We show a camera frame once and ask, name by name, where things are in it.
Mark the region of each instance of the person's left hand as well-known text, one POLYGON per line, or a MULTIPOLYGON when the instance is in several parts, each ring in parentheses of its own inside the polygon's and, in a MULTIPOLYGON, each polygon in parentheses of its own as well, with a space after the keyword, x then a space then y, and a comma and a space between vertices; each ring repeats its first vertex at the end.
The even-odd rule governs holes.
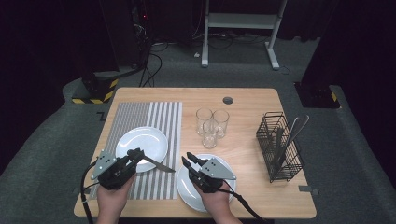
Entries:
POLYGON ((122 209, 125 207, 130 187, 136 179, 134 174, 120 189, 108 190, 102 186, 98 188, 99 223, 117 223, 122 209))

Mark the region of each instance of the black wire basket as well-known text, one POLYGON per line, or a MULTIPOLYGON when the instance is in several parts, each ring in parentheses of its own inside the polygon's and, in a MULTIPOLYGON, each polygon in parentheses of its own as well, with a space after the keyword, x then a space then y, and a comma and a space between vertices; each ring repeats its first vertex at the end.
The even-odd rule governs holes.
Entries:
POLYGON ((289 131, 290 124, 286 122, 283 112, 268 112, 256 132, 271 183, 274 180, 290 181, 304 167, 295 139, 284 149, 284 153, 280 153, 282 150, 279 146, 286 143, 289 131))

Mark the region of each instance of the light wood tabletop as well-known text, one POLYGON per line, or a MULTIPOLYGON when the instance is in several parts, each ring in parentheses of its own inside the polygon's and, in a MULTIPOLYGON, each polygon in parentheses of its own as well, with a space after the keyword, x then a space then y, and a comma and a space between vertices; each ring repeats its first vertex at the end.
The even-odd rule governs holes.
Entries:
MULTIPOLYGON (((236 88, 120 88, 117 90, 106 117, 106 122, 92 161, 95 161, 106 145, 111 125, 119 103, 124 102, 182 102, 180 156, 192 154, 213 154, 221 157, 232 167, 236 175, 236 192, 244 197, 250 207, 264 218, 312 218, 317 211, 310 192, 299 191, 307 186, 304 170, 289 182, 270 183, 256 132, 266 112, 283 111, 279 96, 274 89, 236 88), (223 103, 224 97, 231 97, 233 103, 223 103), (197 134, 195 113, 201 107, 225 109, 230 114, 227 134, 218 141, 215 148, 202 145, 197 134)), ((85 186, 92 180, 87 174, 85 186)), ((97 216, 96 200, 88 205, 93 216, 97 216)), ((254 218, 236 199, 231 209, 237 217, 254 218)), ((78 198, 75 214, 85 217, 78 198)), ((128 200, 122 217, 210 217, 207 213, 195 211, 186 205, 180 196, 172 200, 128 200)))

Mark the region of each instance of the gray floor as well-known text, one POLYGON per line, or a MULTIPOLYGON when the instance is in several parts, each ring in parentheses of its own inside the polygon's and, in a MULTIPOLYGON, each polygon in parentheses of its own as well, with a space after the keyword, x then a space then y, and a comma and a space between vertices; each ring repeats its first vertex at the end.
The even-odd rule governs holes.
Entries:
MULTIPOLYGON (((236 42, 227 49, 210 49, 207 68, 201 67, 201 58, 194 57, 201 53, 200 47, 169 45, 163 51, 158 50, 165 45, 153 47, 152 53, 162 58, 163 66, 151 85, 274 88, 289 119, 310 116, 298 140, 308 184, 319 192, 313 196, 318 214, 313 219, 277 219, 275 223, 396 223, 395 190, 362 135, 342 89, 331 86, 342 108, 317 109, 302 107, 293 87, 293 82, 301 80, 318 41, 277 40, 276 56, 284 66, 279 71, 271 68, 262 42, 236 42)), ((227 43, 212 40, 211 45, 221 48, 227 43)), ((151 74, 158 67, 159 60, 150 56, 151 74)), ((123 77, 117 88, 137 87, 140 78, 140 73, 123 77)), ((36 129, 0 176, 0 224, 87 223, 73 212, 77 188, 104 125, 98 112, 106 113, 111 103, 72 104, 78 83, 75 80, 64 87, 64 106, 36 129)))

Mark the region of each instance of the clear glass cup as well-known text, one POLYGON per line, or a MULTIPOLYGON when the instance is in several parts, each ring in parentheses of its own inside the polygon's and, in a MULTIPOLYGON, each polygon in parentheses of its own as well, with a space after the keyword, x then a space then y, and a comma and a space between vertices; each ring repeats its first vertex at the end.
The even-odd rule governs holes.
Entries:
POLYGON ((203 135, 204 134, 204 122, 212 119, 213 117, 213 113, 212 110, 208 109, 208 108, 200 108, 197 110, 196 112, 196 118, 197 118, 197 133, 199 135, 203 135))
POLYGON ((209 119, 203 125, 202 144, 206 148, 213 148, 218 144, 219 123, 214 119, 209 119))
POLYGON ((213 113, 213 119, 219 123, 218 138, 223 138, 227 132, 227 125, 230 115, 227 111, 220 109, 213 113))

